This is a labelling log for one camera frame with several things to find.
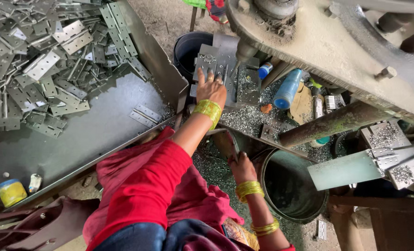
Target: brown bag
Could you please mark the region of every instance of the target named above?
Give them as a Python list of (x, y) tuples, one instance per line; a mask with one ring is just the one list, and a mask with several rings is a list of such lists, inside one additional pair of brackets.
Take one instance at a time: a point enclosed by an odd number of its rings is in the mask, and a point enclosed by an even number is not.
[(37, 210), (1, 213), (0, 220), (28, 216), (18, 225), (0, 230), (0, 250), (55, 250), (82, 234), (86, 219), (99, 203), (99, 199), (82, 201), (61, 196)]

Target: handbag strap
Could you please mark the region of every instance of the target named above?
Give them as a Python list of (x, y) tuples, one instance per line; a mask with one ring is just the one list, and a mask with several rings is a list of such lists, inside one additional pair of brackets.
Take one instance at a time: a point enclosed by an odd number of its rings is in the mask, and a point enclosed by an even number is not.
[(21, 210), (21, 211), (10, 212), (10, 213), (0, 213), (0, 220), (10, 219), (10, 218), (14, 218), (17, 216), (28, 216), (37, 210), (38, 208), (33, 208), (29, 210)]
[(39, 229), (0, 229), (0, 233), (26, 233), (26, 234), (34, 234), (38, 232)]

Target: small blue bottle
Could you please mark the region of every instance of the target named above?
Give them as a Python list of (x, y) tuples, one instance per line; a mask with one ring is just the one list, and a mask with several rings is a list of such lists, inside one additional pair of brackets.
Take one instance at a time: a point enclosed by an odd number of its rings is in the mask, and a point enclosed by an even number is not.
[(260, 79), (264, 79), (269, 72), (273, 69), (273, 65), (269, 62), (265, 62), (259, 69), (258, 69), (258, 76)]
[(289, 109), (292, 105), (293, 98), (299, 88), (300, 79), (302, 78), (301, 69), (293, 69), (283, 81), (275, 97), (273, 97), (274, 106), (280, 109)]

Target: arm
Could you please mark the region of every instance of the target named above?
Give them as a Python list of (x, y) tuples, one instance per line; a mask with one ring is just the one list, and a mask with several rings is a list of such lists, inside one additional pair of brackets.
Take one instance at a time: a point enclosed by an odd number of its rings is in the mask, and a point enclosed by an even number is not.
[[(245, 153), (240, 154), (238, 163), (235, 161), (231, 163), (231, 168), (237, 185), (244, 181), (257, 181), (255, 168)], [(255, 227), (262, 227), (273, 222), (273, 216), (267, 207), (264, 197), (255, 193), (246, 195), (246, 199), (252, 223)], [(258, 237), (258, 243), (260, 244), (261, 251), (277, 251), (291, 247), (280, 229), (271, 234)]]
[[(198, 101), (209, 99), (224, 107), (226, 88), (221, 79), (213, 81), (209, 72), (207, 82), (198, 69)], [(108, 206), (106, 225), (90, 243), (92, 250), (121, 228), (138, 222), (152, 222), (167, 227), (166, 210), (176, 185), (192, 164), (191, 156), (212, 125), (210, 117), (194, 113), (174, 134), (156, 150), (141, 169), (134, 172), (115, 191)]]

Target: green rusty pipe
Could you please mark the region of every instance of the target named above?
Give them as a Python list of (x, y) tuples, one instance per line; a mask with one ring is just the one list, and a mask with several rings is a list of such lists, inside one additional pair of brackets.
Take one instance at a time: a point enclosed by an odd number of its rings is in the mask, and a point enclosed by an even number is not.
[(280, 134), (280, 143), (292, 147), (390, 118), (391, 115), (362, 101), (356, 101), (332, 113)]

